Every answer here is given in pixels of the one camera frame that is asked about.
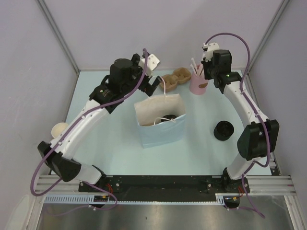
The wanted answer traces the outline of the single black cup lid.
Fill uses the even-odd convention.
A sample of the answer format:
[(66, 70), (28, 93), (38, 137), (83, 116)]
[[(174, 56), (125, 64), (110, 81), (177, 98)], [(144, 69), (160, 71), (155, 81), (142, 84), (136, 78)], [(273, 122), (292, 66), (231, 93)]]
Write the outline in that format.
[(161, 118), (161, 121), (164, 122), (164, 121), (173, 121), (177, 118), (176, 115), (165, 115)]

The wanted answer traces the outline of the brown paper cups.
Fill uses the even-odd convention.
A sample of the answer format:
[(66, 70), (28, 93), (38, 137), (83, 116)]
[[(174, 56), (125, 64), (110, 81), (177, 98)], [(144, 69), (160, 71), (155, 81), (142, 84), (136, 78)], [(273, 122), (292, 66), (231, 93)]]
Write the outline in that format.
[(54, 125), (52, 130), (51, 130), (52, 137), (53, 138), (58, 137), (68, 126), (69, 126), (69, 124), (67, 124), (65, 122), (60, 122), (60, 123), (57, 123), (56, 125)]

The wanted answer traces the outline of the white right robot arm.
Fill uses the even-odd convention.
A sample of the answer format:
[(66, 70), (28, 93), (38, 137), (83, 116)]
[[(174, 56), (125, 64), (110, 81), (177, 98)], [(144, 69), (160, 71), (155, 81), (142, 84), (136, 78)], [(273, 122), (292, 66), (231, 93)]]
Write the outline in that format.
[(244, 186), (244, 177), (254, 165), (268, 166), (280, 126), (277, 120), (270, 120), (258, 108), (240, 74), (231, 71), (229, 50), (220, 49), (217, 44), (204, 45), (202, 49), (205, 79), (213, 80), (214, 86), (231, 102), (244, 127), (237, 141), (238, 154), (224, 168), (220, 185), (226, 192), (237, 192), (238, 186)]

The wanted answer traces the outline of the light blue paper bag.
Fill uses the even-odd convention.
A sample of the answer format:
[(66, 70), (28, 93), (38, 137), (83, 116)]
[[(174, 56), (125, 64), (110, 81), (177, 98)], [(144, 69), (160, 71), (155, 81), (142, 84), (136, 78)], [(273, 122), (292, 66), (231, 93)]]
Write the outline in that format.
[[(154, 95), (134, 104), (137, 127), (143, 148), (161, 146), (181, 140), (185, 132), (186, 108), (179, 94)], [(165, 115), (176, 115), (173, 121), (161, 121)], [(158, 121), (154, 126), (142, 124)]]

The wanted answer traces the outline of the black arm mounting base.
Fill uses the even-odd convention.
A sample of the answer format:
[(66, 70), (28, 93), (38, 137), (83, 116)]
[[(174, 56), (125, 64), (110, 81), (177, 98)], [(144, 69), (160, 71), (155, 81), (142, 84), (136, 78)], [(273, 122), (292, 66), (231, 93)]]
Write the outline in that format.
[(213, 175), (108, 175), (95, 186), (112, 188), (120, 197), (141, 196), (182, 196), (186, 194), (226, 194), (240, 196), (250, 192), (247, 178), (231, 180), (226, 176)]

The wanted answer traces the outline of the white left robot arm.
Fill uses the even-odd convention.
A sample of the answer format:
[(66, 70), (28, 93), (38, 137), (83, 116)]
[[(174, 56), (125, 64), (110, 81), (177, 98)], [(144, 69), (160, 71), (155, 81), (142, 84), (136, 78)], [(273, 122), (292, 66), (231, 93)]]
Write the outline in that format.
[(150, 79), (160, 64), (154, 55), (144, 51), (142, 56), (134, 54), (131, 59), (119, 58), (110, 66), (109, 74), (89, 95), (78, 116), (56, 138), (38, 145), (46, 165), (64, 182), (73, 179), (87, 182), (95, 191), (106, 186), (105, 174), (94, 165), (77, 162), (76, 150), (86, 135), (103, 118), (111, 113), (136, 90), (152, 96), (162, 79)]

